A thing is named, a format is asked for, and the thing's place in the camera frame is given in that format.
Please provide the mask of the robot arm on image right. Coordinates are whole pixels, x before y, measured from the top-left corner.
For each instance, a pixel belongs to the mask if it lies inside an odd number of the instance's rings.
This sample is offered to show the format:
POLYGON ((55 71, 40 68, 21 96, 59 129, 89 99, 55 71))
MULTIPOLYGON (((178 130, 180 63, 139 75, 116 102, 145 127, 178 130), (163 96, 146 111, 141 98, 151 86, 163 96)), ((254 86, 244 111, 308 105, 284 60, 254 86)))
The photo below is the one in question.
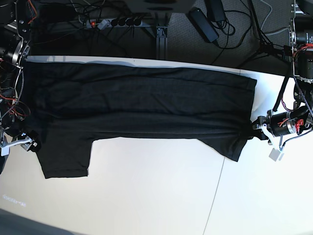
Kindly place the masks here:
POLYGON ((293 0, 289 43, 280 49, 268 39, 255 19, 259 49, 247 61, 273 56, 287 63, 274 107, 252 123, 248 138, 269 140, 295 134, 297 138, 313 130, 313 2, 293 0))

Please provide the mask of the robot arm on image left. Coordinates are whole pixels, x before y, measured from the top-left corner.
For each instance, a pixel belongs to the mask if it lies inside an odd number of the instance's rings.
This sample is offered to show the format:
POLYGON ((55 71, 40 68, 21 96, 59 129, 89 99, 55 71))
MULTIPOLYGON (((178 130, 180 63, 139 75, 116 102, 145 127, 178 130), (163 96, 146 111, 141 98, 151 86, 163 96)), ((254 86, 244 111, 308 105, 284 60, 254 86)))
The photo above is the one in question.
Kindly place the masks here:
POLYGON ((21 101, 24 88, 24 64, 30 50, 31 23, 38 13, 30 0, 0 2, 0 155, 20 145, 26 151, 37 143, 25 133, 22 121, 30 116, 21 101))

